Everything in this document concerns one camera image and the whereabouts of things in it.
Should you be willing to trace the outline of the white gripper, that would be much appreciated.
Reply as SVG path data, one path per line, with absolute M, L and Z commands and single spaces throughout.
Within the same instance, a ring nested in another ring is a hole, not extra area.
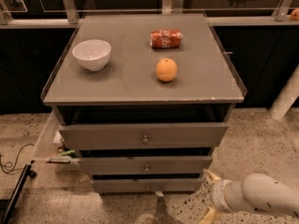
M 240 180 L 221 179 L 208 169 L 204 169 L 203 172 L 207 182 L 210 185 L 214 184 L 211 191 L 211 202 L 217 210 L 212 206 L 207 207 L 199 224 L 213 224 L 221 218 L 221 212 L 235 213 L 245 210 L 246 202 Z

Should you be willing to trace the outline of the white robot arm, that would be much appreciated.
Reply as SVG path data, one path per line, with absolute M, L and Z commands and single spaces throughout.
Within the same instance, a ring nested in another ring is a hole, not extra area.
M 273 177 L 255 173 L 241 180 L 230 180 L 207 169 L 204 175 L 211 186 L 211 205 L 199 224 L 213 224 L 223 214 L 237 212 L 299 218 L 299 192 Z

